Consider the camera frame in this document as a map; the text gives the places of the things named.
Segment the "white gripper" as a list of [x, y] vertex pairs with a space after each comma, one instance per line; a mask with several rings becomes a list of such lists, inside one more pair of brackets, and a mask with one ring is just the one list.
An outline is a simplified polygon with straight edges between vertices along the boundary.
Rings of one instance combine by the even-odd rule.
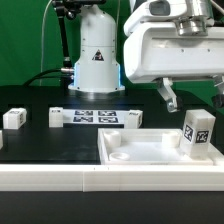
[[140, 25], [125, 41], [124, 67], [132, 83], [158, 81], [158, 92], [170, 113], [182, 107], [171, 78], [213, 77], [215, 108], [224, 107], [224, 29], [211, 27], [207, 36], [179, 36], [174, 25]]

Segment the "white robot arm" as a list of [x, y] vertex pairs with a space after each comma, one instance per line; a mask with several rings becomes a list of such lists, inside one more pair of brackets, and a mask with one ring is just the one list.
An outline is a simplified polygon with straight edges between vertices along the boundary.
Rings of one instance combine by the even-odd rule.
[[[210, 0], [129, 0], [124, 24], [126, 77], [133, 83], [159, 84], [169, 111], [179, 109], [174, 81], [212, 79], [218, 88], [213, 104], [224, 107], [224, 28], [215, 24]], [[85, 4], [81, 19], [81, 52], [75, 63], [79, 92], [115, 91], [116, 23], [96, 3]]]

